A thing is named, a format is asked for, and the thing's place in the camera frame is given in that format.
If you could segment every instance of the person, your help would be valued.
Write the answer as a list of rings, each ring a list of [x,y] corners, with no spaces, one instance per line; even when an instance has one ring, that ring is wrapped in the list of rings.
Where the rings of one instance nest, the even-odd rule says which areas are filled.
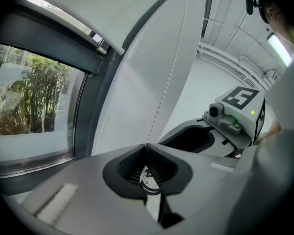
[[[258,0],[259,13],[263,21],[271,26],[276,35],[294,46],[294,27],[285,17],[274,0]],[[259,135],[255,144],[260,144],[266,138],[279,133],[281,126],[274,119],[268,132]]]

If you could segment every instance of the ceiling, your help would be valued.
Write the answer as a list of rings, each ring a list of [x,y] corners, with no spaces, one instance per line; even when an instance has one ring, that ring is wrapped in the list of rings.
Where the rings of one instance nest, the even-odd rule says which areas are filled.
[[[236,58],[245,56],[263,73],[284,70],[282,60],[267,41],[272,33],[262,21],[258,8],[246,13],[245,0],[212,0],[202,42],[224,50]]]

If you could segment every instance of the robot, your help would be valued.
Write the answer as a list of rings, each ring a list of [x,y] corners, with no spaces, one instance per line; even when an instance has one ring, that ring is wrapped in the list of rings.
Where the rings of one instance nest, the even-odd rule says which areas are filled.
[[[255,143],[264,125],[263,91],[236,86],[210,104],[202,118],[180,124],[159,141],[160,145],[193,153],[226,157]],[[141,185],[150,195],[160,194],[149,171]]]
[[[26,198],[26,215],[36,218],[36,229],[48,225],[57,234],[158,234],[187,225],[211,203],[226,205],[225,216],[219,217],[223,223],[239,201],[242,175],[250,168],[238,166],[240,159],[229,154],[255,142],[264,116],[264,93],[235,87],[202,118],[177,126],[158,144],[124,147],[67,166]],[[161,192],[157,222],[145,208],[147,191],[140,185],[145,166]],[[224,202],[218,194],[228,198],[231,178],[242,182]]]

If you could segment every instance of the black hair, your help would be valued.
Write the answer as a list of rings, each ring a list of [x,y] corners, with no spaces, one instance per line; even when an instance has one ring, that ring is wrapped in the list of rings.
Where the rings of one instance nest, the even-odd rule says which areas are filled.
[[[262,20],[269,24],[267,18],[266,18],[266,8],[274,3],[274,0],[258,0],[258,7],[259,7],[259,13],[262,18]]]

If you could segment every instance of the glass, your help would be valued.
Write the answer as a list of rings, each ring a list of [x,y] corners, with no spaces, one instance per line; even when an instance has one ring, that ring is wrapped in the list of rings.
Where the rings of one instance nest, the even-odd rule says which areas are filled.
[[[52,12],[53,14],[59,16],[60,18],[64,19],[65,21],[69,22],[79,30],[83,31],[87,35],[92,31],[90,28],[88,28],[86,25],[81,23],[79,20],[75,19],[68,13],[64,12],[63,10],[59,9],[58,7],[44,1],[44,0],[26,0],[29,2],[32,2],[40,7],[43,7],[44,9]]]
[[[73,120],[84,73],[0,45],[0,175],[72,158]]]

